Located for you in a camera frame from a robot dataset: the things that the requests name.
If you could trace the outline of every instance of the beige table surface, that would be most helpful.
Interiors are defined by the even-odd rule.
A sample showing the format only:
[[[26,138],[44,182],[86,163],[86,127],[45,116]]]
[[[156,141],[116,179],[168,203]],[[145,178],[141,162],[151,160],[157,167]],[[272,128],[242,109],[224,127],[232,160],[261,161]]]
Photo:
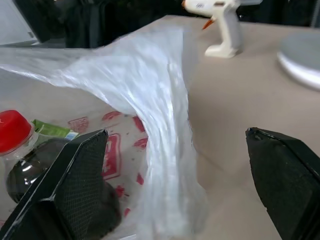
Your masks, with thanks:
[[[285,36],[310,31],[242,24],[244,52],[232,59],[205,57],[219,43],[216,25],[201,18],[167,16],[197,37],[199,64],[189,92],[189,118],[199,153],[198,180],[210,202],[199,240],[280,240],[252,179],[245,131],[259,127],[303,140],[320,155],[320,92],[292,81],[277,63]]]

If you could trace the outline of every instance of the bottle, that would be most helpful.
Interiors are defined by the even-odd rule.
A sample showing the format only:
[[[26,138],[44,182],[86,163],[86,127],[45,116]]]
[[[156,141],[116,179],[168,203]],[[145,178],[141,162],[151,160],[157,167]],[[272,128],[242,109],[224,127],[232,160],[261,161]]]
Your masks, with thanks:
[[[56,160],[69,140],[35,132],[18,111],[0,112],[0,159],[9,196],[18,203],[30,185]]]

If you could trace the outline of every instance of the white plastic bag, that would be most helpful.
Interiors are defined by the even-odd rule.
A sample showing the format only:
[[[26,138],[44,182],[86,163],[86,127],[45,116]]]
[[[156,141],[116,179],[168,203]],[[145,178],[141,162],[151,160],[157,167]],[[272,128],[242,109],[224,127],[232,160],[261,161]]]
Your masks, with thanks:
[[[106,179],[121,194],[123,219],[106,239],[166,240],[204,224],[184,82],[194,47],[182,28],[161,26],[95,50],[0,49],[0,111],[80,132],[104,127],[113,138],[106,158],[121,174]]]

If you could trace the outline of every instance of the red bottle cap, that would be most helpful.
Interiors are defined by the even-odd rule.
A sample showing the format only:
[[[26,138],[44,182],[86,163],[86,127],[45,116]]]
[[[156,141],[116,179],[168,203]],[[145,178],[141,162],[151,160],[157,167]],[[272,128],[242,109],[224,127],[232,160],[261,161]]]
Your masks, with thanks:
[[[31,129],[31,124],[18,111],[0,112],[0,154],[21,145]]]

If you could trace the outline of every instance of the glue gun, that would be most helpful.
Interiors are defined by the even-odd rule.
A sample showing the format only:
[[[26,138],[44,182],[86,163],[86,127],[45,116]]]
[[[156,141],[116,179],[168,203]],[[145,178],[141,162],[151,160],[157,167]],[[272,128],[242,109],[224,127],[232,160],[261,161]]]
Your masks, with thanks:
[[[242,51],[244,40],[236,13],[240,5],[258,5],[263,0],[184,0],[182,6],[190,13],[210,18],[203,29],[217,22],[221,31],[222,43],[212,45],[205,55],[219,58],[232,58]]]

